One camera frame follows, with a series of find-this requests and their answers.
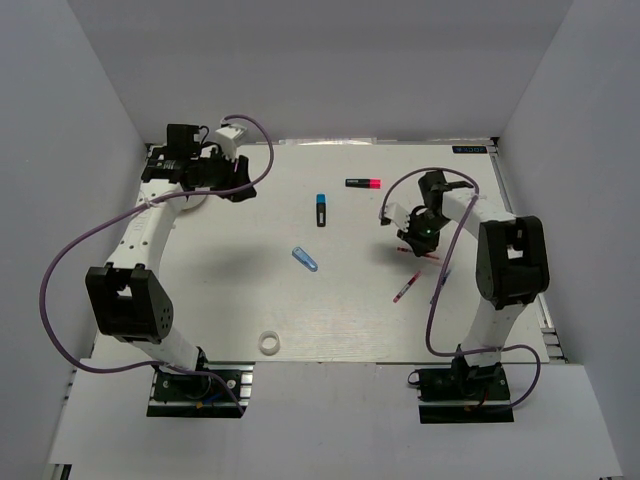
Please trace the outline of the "red gel pen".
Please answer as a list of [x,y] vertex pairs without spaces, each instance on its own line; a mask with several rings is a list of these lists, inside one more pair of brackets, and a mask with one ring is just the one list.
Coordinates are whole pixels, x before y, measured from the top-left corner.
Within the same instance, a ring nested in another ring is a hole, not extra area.
[[419,257],[419,258],[427,258],[427,259],[431,259],[431,260],[440,260],[440,257],[435,255],[434,253],[416,254],[412,249],[407,248],[407,247],[396,247],[396,251],[401,252],[401,253],[412,254],[412,255],[414,255],[416,257]]

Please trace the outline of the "dark blue gel pen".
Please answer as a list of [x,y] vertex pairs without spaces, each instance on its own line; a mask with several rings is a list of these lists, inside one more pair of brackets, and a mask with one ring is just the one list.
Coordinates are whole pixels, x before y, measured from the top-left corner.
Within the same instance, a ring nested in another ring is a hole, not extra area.
[[[451,271],[452,271],[451,268],[447,269],[446,272],[444,273],[444,275],[442,276],[441,281],[439,283],[439,287],[438,287],[440,290],[442,290],[442,288],[446,284],[446,282],[447,282],[447,280],[448,280],[448,278],[449,278],[449,276],[451,274]],[[434,292],[434,294],[432,295],[432,297],[431,297],[431,299],[429,301],[430,305],[433,304],[434,298],[435,298],[435,292]]]

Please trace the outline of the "magenta gel pen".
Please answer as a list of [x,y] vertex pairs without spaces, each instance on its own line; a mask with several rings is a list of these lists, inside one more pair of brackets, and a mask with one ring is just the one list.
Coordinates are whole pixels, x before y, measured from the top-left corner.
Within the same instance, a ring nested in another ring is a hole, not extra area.
[[414,283],[422,276],[422,271],[418,270],[397,292],[393,297],[393,303],[399,302],[400,299],[408,292],[408,290],[414,285]]

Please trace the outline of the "pink cap black highlighter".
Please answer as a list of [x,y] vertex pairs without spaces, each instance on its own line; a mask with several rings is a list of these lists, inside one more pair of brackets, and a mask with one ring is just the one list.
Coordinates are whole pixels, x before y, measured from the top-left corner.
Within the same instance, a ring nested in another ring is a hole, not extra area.
[[375,178],[350,178],[344,181],[347,188],[374,189],[381,188],[381,180]]

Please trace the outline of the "blue cap black highlighter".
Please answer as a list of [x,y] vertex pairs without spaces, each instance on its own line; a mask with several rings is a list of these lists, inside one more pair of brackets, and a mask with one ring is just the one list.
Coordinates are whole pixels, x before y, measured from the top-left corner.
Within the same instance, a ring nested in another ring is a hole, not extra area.
[[316,195],[316,226],[319,228],[323,228],[326,226],[327,220],[327,205],[326,205],[326,196],[324,194]]

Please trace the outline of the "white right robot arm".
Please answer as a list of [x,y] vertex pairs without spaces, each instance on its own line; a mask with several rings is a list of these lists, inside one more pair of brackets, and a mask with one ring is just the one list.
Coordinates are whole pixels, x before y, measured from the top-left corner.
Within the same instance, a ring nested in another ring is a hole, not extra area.
[[518,217],[482,198],[479,184],[459,173],[447,180],[447,168],[416,170],[421,205],[407,211],[385,201],[381,223],[392,223],[398,237],[417,256],[433,252],[441,230],[455,223],[452,238],[468,232],[477,242],[475,283],[480,302],[465,339],[452,352],[431,354],[451,361],[451,384],[461,397],[472,399],[497,374],[501,355],[517,318],[547,290],[550,276],[542,222]]

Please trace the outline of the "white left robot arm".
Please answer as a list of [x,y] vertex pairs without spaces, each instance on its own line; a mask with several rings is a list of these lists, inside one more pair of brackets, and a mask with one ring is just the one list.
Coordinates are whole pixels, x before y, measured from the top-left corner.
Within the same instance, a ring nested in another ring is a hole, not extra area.
[[166,144],[151,148],[141,175],[140,212],[104,266],[85,277],[100,333],[181,369],[176,384],[191,399],[209,392],[212,377],[197,365],[199,349],[173,325],[173,303],[159,280],[161,257],[178,214],[199,205],[204,192],[219,191],[232,202],[255,197],[248,159],[237,152],[246,132],[224,123],[203,141],[195,125],[168,125]]

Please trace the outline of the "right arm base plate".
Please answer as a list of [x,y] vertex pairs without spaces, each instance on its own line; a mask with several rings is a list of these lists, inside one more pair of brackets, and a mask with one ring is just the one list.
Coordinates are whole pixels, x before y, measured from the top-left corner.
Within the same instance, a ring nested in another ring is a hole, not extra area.
[[469,367],[462,358],[448,367],[412,371],[407,383],[418,393],[423,425],[499,424],[514,421],[511,394],[501,363]]

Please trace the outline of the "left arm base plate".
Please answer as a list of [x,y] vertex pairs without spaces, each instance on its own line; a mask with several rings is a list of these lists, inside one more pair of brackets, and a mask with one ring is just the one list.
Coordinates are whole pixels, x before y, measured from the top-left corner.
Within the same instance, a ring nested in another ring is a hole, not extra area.
[[158,371],[154,374],[146,415],[151,418],[240,419],[230,390],[243,410],[253,384],[253,364],[206,364],[224,385],[210,377]]

